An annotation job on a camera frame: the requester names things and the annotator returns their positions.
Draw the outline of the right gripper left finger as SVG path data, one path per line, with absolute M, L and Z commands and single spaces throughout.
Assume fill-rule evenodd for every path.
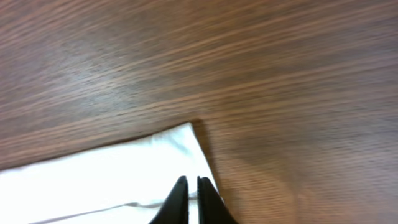
M 188 214 L 188 182 L 181 176 L 150 224 L 187 224 Z

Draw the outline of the white t-shirt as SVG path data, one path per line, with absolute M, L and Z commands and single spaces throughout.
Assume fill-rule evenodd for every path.
M 193 126 L 1 172 L 2 223 L 149 223 L 177 179 L 213 178 Z

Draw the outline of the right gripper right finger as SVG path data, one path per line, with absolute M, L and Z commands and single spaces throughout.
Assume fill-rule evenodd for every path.
M 197 177 L 199 224 L 238 224 L 207 177 Z

